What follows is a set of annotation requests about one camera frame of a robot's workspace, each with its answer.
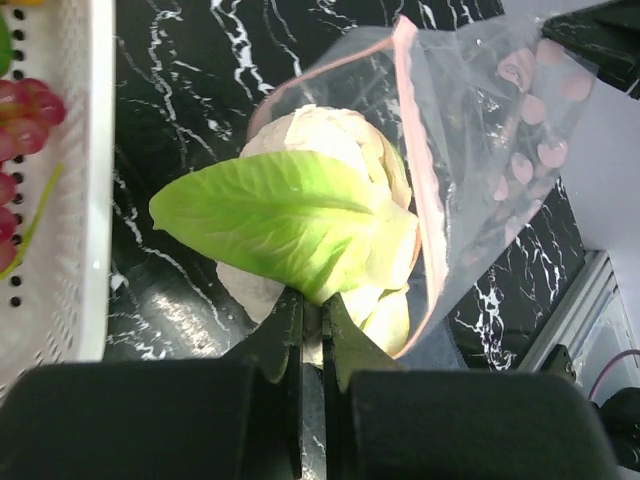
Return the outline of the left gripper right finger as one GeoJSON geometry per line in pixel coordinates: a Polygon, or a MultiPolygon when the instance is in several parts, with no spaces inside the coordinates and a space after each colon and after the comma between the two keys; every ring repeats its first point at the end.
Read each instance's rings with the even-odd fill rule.
{"type": "Polygon", "coordinates": [[[322,308],[331,479],[614,479],[593,406],[549,373],[406,370],[322,308]]]}

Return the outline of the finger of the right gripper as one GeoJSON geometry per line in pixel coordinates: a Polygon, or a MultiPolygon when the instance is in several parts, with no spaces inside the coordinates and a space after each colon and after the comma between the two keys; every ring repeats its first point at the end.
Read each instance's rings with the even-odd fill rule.
{"type": "Polygon", "coordinates": [[[639,93],[639,2],[607,1],[545,21],[543,35],[598,67],[597,77],[639,93]]]}

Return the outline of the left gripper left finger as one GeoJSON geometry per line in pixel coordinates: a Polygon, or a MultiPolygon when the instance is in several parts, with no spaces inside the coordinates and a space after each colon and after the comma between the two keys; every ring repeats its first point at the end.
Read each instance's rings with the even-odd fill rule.
{"type": "Polygon", "coordinates": [[[222,357],[50,364],[1,407],[5,479],[298,479],[304,300],[222,357]]]}

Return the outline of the clear zip top bag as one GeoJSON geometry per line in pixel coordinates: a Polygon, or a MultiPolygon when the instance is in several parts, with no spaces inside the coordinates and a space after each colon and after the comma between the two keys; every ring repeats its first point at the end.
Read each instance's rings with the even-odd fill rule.
{"type": "Polygon", "coordinates": [[[408,347],[420,344],[542,206],[597,66],[544,36],[543,19],[454,31],[351,29],[255,110],[250,136],[308,104],[360,113],[406,163],[422,258],[408,347]]]}

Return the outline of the fake green cabbage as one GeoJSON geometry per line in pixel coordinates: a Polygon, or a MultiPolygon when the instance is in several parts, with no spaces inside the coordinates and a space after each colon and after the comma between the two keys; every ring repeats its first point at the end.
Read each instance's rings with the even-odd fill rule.
{"type": "Polygon", "coordinates": [[[211,259],[255,323],[285,287],[339,295],[388,355],[409,338],[419,222],[397,148],[360,113],[306,105],[266,124],[237,158],[185,174],[150,200],[153,226],[211,259]]]}

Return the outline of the fake red grapes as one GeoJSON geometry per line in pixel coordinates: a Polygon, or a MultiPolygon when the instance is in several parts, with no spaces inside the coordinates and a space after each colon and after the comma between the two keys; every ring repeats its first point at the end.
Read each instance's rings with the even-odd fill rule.
{"type": "MultiPolygon", "coordinates": [[[[41,152],[50,130],[66,119],[63,100],[41,80],[25,77],[1,81],[1,162],[41,152]]],[[[18,199],[15,173],[1,171],[1,276],[7,277],[23,261],[62,166],[56,165],[45,184],[31,222],[22,233],[9,205],[18,199]]]]}

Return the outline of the fake mango orange green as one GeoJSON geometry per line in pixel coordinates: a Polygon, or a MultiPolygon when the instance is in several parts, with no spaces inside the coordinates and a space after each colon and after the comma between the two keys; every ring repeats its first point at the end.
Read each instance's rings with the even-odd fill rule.
{"type": "Polygon", "coordinates": [[[0,76],[3,77],[10,69],[13,60],[11,32],[3,14],[0,14],[0,76]]]}

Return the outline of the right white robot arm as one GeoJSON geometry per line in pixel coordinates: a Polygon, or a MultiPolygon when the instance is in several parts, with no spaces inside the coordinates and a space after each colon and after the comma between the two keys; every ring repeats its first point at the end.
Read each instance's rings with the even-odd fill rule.
{"type": "MultiPolygon", "coordinates": [[[[597,78],[639,98],[639,3],[607,1],[544,22],[543,36],[597,67],[597,78]]],[[[639,389],[619,390],[597,408],[618,463],[639,470],[639,389]]]]}

